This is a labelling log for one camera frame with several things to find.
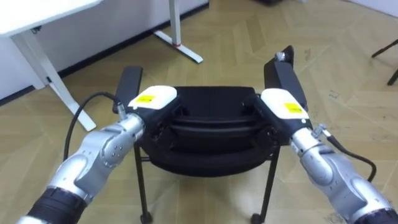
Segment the herringbone parquet floor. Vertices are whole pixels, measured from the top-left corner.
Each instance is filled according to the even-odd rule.
[[[182,34],[185,44],[205,59],[201,65],[149,37],[70,75],[65,83],[82,101],[99,90],[113,92],[125,66],[141,65],[142,89],[155,84],[244,85],[261,91],[264,63],[291,44],[312,119],[329,125],[348,149],[376,162],[374,184],[398,206],[398,83],[386,86],[398,68],[398,52],[391,49],[370,59],[397,38],[397,19],[339,0],[286,0],[275,7],[250,0],[211,0],[209,9],[182,22]],[[102,98],[86,111],[98,127],[117,119],[111,102]],[[1,223],[15,223],[42,193],[61,163],[70,120],[49,88],[0,107]],[[85,134],[76,126],[72,149]],[[266,223],[340,223],[290,149],[281,153]],[[369,174],[367,165],[353,162],[360,173]],[[196,179],[144,164],[155,223],[249,223],[250,215],[260,210],[268,166],[231,177]],[[81,223],[139,223],[136,179],[130,154]]]

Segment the black metal frame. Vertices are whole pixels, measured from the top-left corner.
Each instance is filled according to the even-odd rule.
[[[264,223],[266,220],[269,200],[271,198],[272,186],[274,184],[274,179],[275,179],[276,167],[277,167],[277,163],[278,163],[278,159],[279,159],[279,151],[280,151],[280,148],[275,150],[269,156],[268,161],[271,161],[271,164],[270,164],[269,171],[268,171],[266,191],[264,193],[264,200],[262,202],[261,213],[253,214],[253,216],[251,217],[251,224],[261,224],[261,223]],[[150,224],[153,222],[153,218],[152,218],[152,215],[148,212],[148,204],[147,204],[147,199],[146,199],[145,183],[144,183],[144,173],[142,171],[142,163],[150,162],[150,158],[142,157],[141,149],[137,145],[134,146],[134,155],[135,155],[135,160],[136,160],[139,195],[141,198],[141,207],[142,207],[141,223],[142,224]]]
[[[378,50],[376,53],[372,54],[372,58],[377,57],[379,54],[382,54],[383,52],[385,52],[386,50],[390,49],[391,47],[393,47],[397,44],[398,44],[398,39],[393,41],[393,43]],[[391,76],[390,80],[388,80],[387,85],[390,85],[390,86],[393,85],[397,81],[397,79],[398,79],[398,70],[396,70],[396,72]]]

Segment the chair backrest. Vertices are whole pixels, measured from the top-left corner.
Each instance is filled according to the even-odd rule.
[[[176,87],[183,109],[157,139],[141,147],[156,166],[174,173],[214,177],[261,165],[279,148],[267,125],[243,106],[247,87]]]
[[[176,117],[170,130],[177,136],[171,150],[222,154],[253,148],[253,136],[264,123],[243,107],[255,91],[247,87],[176,87],[187,113]]]

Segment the black cable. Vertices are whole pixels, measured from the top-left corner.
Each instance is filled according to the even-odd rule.
[[[105,96],[105,97],[113,100],[116,104],[121,102],[119,100],[119,98],[116,97],[115,95],[113,95],[111,93],[108,93],[108,92],[103,92],[103,91],[94,93],[91,96],[89,96],[87,99],[84,100],[84,102],[79,106],[79,108],[77,109],[75,115],[73,116],[72,120],[70,121],[69,129],[68,129],[68,133],[67,133],[67,138],[65,139],[65,147],[63,148],[63,160],[64,161],[66,159],[68,159],[70,138],[72,137],[73,128],[75,127],[75,124],[77,122],[77,119],[78,119],[81,111],[83,111],[83,108],[87,105],[87,103],[90,100],[92,100],[93,98],[95,98],[97,96]]]
[[[374,176],[376,175],[376,172],[377,172],[377,167],[376,167],[374,162],[372,162],[370,159],[367,159],[365,157],[359,156],[359,155],[357,155],[357,154],[355,154],[353,152],[348,151],[346,148],[344,148],[344,146],[342,146],[340,144],[339,141],[337,141],[337,139],[334,136],[327,137],[327,140],[332,145],[334,145],[338,150],[340,150],[340,152],[342,152],[342,153],[344,153],[344,154],[346,154],[348,156],[351,156],[352,158],[355,158],[357,160],[360,160],[362,162],[365,162],[365,163],[369,164],[372,167],[372,171],[371,171],[371,174],[368,177],[368,181],[372,182],[372,180],[373,180],[373,178],[374,178]]]

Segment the desk leg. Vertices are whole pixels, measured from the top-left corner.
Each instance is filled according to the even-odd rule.
[[[181,25],[180,25],[180,4],[178,0],[169,0],[169,9],[170,9],[170,23],[172,28],[172,37],[169,37],[167,34],[162,31],[155,31],[155,35],[162,40],[166,41],[177,50],[181,51],[181,53],[190,57],[192,60],[196,61],[196,63],[201,63],[203,58],[187,48],[186,46],[181,44]]]
[[[13,39],[15,39],[16,45],[25,55],[40,79],[46,84],[49,84],[53,91],[69,108],[69,110],[75,114],[79,108],[79,104],[72,98],[67,87],[62,82],[57,71],[44,53],[34,34],[30,30],[27,30],[23,33],[17,34],[17,36]],[[80,113],[78,120],[87,131],[91,131],[96,127],[93,120],[86,114],[84,110]]]

